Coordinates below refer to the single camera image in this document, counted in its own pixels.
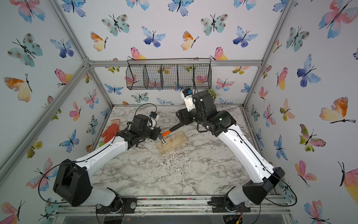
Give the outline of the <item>wooden block with nails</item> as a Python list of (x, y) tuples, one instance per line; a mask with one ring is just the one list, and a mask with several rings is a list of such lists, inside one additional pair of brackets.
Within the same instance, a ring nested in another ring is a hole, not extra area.
[(160, 154), (163, 155), (185, 144), (187, 144), (187, 138), (183, 132), (179, 132), (167, 138), (161, 139), (157, 143), (157, 147)]

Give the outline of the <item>orange black claw hammer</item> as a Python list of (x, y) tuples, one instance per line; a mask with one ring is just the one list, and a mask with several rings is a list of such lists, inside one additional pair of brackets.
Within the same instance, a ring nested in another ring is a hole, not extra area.
[(166, 131), (166, 132), (164, 132), (164, 133), (161, 133), (161, 134), (158, 136), (158, 138), (160, 139), (160, 141), (161, 141), (163, 144), (166, 144), (164, 138), (165, 138), (167, 135), (169, 135), (170, 133), (172, 133), (172, 132), (178, 130), (178, 129), (181, 128), (182, 126), (183, 126), (183, 124), (179, 123), (179, 124), (175, 125), (174, 127), (170, 128), (168, 131)]

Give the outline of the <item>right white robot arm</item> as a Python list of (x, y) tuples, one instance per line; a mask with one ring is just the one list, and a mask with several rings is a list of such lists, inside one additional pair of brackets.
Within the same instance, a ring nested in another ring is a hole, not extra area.
[(228, 111), (216, 109), (207, 91), (194, 93), (187, 88), (180, 95), (186, 108), (176, 113), (179, 127), (192, 123), (204, 127), (205, 132), (210, 132), (230, 148), (250, 177), (247, 183), (233, 187), (224, 195), (226, 208), (234, 211), (247, 201), (259, 205), (284, 178), (284, 170), (273, 167), (260, 155), (234, 117)]

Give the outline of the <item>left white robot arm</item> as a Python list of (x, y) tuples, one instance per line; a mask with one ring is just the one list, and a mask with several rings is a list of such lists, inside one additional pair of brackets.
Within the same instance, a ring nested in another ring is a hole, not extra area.
[(93, 186), (90, 178), (119, 154), (146, 139), (158, 139), (161, 129), (153, 126), (153, 121), (146, 115), (136, 115), (127, 129), (113, 131), (113, 137), (100, 148), (74, 161), (64, 160), (59, 166), (53, 191), (73, 207), (95, 204), (109, 213), (118, 213), (123, 207), (120, 194), (110, 188)]

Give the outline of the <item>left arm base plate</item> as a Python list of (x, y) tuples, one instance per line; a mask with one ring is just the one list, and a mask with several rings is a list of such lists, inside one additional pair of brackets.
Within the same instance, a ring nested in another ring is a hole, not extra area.
[(110, 206), (98, 205), (97, 214), (134, 214), (137, 207), (137, 198), (116, 198)]

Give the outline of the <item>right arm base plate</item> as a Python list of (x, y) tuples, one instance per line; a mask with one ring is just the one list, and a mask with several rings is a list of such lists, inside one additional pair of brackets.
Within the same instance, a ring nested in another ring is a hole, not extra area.
[(251, 212), (251, 208), (247, 207), (245, 202), (235, 205), (227, 197), (211, 197), (208, 201), (208, 205), (211, 206), (213, 213), (246, 213)]

